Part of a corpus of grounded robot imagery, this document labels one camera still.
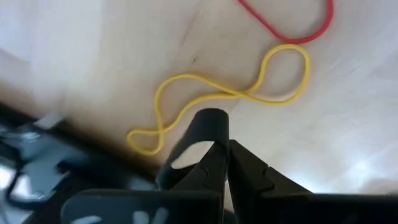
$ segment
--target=blurry black object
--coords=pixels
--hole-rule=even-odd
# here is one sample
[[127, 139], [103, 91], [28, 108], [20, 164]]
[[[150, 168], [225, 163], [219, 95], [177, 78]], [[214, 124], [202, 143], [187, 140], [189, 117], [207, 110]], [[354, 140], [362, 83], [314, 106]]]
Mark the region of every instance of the blurry black object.
[[[203, 159], [175, 170], [171, 163], [190, 145], [214, 141]], [[223, 218], [229, 179], [236, 219]], [[87, 190], [63, 206], [64, 224], [146, 223], [398, 223], [391, 196], [319, 195], [269, 167], [229, 140], [228, 115], [198, 112], [156, 179], [159, 190]]]
[[[0, 105], [0, 164], [15, 171], [0, 208], [9, 212], [5, 215], [10, 223], [20, 224], [28, 215], [23, 223], [61, 223], [62, 205], [85, 189], [155, 188], [153, 176], [104, 146], [67, 131], [62, 124], [42, 129], [35, 126], [36, 121]], [[33, 199], [11, 194], [22, 175], [29, 179]]]

